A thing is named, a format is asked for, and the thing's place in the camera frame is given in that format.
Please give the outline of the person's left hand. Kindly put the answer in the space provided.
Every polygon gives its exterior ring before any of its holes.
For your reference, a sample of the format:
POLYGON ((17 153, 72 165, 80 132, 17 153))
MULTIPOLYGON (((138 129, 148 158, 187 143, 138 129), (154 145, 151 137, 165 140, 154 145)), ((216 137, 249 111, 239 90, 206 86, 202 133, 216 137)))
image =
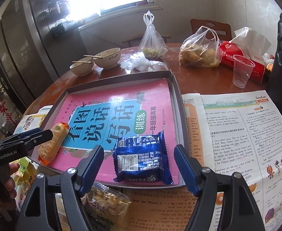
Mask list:
POLYGON ((15 182, 11 175, 18 171, 18 164, 5 164, 0 166, 0 213, 16 209, 15 182))

